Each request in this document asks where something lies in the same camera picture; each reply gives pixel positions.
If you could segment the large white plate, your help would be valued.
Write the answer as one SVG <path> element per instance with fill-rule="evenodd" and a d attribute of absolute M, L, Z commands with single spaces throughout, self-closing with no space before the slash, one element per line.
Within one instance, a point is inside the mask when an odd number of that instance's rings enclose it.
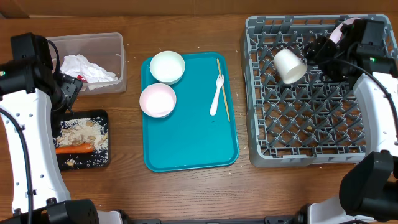
<path fill-rule="evenodd" d="M 353 24 L 353 22 L 354 22 L 355 20 L 359 20 L 359 18 L 358 18 L 358 17 L 350 18 L 350 19 L 345 20 L 345 21 L 342 22 L 341 24 L 339 24 L 339 25 L 333 30 L 333 32 L 331 33 L 329 39 L 330 39 L 333 43 L 337 44 L 337 43 L 340 41 L 341 36 L 343 35 L 343 33 L 342 33 L 342 31 L 341 31 L 341 28 L 343 27 L 343 25 L 350 25 L 350 24 Z"/>

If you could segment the red snack wrapper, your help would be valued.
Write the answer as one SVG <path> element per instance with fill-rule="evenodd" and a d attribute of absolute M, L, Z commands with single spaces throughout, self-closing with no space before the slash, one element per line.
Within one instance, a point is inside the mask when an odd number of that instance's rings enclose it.
<path fill-rule="evenodd" d="M 81 75 L 78 75 L 77 79 L 81 80 L 83 83 L 87 83 L 87 80 Z"/>

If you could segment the white napkin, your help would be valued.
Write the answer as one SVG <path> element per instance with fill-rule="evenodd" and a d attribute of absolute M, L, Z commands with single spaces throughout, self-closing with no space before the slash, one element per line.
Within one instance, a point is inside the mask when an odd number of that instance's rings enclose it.
<path fill-rule="evenodd" d="M 78 75 L 83 76 L 87 80 L 89 90 L 105 87 L 107 86 L 105 82 L 119 80 L 115 73 L 108 72 L 95 63 L 90 63 L 85 56 L 80 54 L 64 56 L 60 71 L 74 78 Z"/>

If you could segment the white upside-down cup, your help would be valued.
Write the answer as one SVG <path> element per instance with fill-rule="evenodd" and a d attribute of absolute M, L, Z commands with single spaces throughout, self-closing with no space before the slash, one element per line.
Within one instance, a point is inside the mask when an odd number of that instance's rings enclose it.
<path fill-rule="evenodd" d="M 283 49 L 276 53 L 274 67 L 287 85 L 299 81 L 307 72 L 307 65 L 289 49 Z"/>

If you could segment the pink bowl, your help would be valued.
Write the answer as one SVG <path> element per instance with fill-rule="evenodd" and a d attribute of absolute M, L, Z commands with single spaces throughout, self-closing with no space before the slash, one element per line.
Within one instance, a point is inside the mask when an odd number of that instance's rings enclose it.
<path fill-rule="evenodd" d="M 174 90 L 163 83 L 147 86 L 141 93 L 139 105 L 141 110 L 153 118 L 165 118 L 172 113 L 177 104 Z"/>

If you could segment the pale green bowl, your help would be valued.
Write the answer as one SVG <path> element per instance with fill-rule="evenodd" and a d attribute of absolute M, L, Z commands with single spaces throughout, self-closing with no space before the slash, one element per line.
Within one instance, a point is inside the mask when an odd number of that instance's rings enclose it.
<path fill-rule="evenodd" d="M 150 61 L 152 76 L 161 83 L 173 85 L 180 81 L 185 72 L 183 57 L 174 51 L 163 51 Z"/>

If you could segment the wooden chopstick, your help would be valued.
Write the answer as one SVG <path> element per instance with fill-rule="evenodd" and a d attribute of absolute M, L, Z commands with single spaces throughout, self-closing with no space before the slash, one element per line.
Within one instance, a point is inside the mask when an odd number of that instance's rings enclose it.
<path fill-rule="evenodd" d="M 222 76 L 223 76 L 222 71 L 221 71 L 220 60 L 219 60 L 219 59 L 216 59 L 216 61 L 217 61 L 217 66 L 218 66 L 219 75 L 222 75 Z M 223 93 L 224 105 L 225 105 L 225 109 L 226 109 L 226 114 L 227 114 L 228 122 L 230 122 L 228 101 L 227 101 L 227 99 L 226 99 L 226 92 L 225 92 L 224 85 L 221 87 L 221 89 L 222 89 L 222 93 Z"/>

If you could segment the white plastic fork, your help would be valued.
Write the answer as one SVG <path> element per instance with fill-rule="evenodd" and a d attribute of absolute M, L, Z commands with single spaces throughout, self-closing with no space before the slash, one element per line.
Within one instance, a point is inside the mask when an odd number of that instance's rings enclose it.
<path fill-rule="evenodd" d="M 221 73 L 218 75 L 217 80 L 216 80 L 216 91 L 215 95 L 211 104 L 210 108 L 210 115 L 215 116 L 218 108 L 218 101 L 219 101 L 219 96 L 220 96 L 220 90 L 221 87 L 223 86 L 224 83 L 224 75 Z"/>

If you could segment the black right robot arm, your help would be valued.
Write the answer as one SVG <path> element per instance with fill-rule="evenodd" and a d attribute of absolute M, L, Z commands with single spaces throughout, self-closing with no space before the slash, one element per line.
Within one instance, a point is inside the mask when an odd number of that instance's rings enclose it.
<path fill-rule="evenodd" d="M 383 21 L 348 19 L 305 47 L 307 65 L 347 81 L 361 111 L 366 155 L 338 196 L 302 209 L 294 223 L 369 223 L 397 219 L 397 61 L 387 55 Z"/>

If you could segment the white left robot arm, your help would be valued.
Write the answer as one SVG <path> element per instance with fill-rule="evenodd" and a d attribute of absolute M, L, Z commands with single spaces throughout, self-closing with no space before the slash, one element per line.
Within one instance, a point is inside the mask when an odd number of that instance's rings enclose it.
<path fill-rule="evenodd" d="M 91 200 L 72 200 L 62 179 L 52 117 L 71 110 L 83 86 L 60 72 L 56 46 L 26 33 L 11 37 L 13 59 L 1 65 L 1 118 L 12 164 L 13 216 L 5 223 L 129 223 L 120 210 L 103 212 Z"/>

